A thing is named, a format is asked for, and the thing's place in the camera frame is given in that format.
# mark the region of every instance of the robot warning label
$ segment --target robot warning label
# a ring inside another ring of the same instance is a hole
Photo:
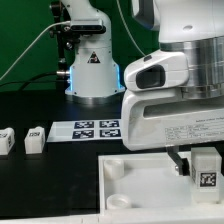
[[[99,64],[100,60],[98,56],[96,55],[96,52],[94,51],[88,61],[89,64]]]

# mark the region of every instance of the white box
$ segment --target white box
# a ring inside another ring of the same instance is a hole
[[[14,144],[14,130],[12,128],[0,130],[0,155],[8,155]]]
[[[42,153],[45,144],[45,131],[42,127],[30,129],[25,138],[26,154]]]

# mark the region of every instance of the small white block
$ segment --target small white block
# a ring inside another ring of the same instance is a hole
[[[124,161],[113,159],[104,161],[105,176],[111,180],[117,180],[124,176]]]
[[[127,209],[131,208],[131,199],[123,194],[114,194],[107,198],[107,209]]]
[[[192,196],[196,202],[220,200],[222,158],[214,147],[192,148]]]
[[[30,129],[25,138],[26,154],[42,153],[45,144],[45,131],[42,127]]]
[[[0,155],[8,155],[14,144],[14,130],[12,128],[0,130]]]

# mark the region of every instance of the white label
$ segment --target white label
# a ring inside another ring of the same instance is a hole
[[[224,139],[224,117],[217,112],[203,112],[201,114],[178,115],[176,120],[165,120],[164,130],[167,144],[189,144]]]

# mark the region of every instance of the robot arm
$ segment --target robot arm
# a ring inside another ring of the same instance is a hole
[[[71,17],[71,30],[79,33],[102,34],[106,32],[99,10],[93,8],[89,0],[62,0]]]
[[[160,15],[154,0],[132,0],[132,13],[136,21],[149,30],[159,30]]]
[[[68,33],[79,35],[79,43],[71,48],[76,57],[69,69],[66,97],[84,104],[108,103],[124,91],[119,82],[119,67],[112,58],[110,19],[92,7],[89,0],[61,0],[61,3],[71,20]]]

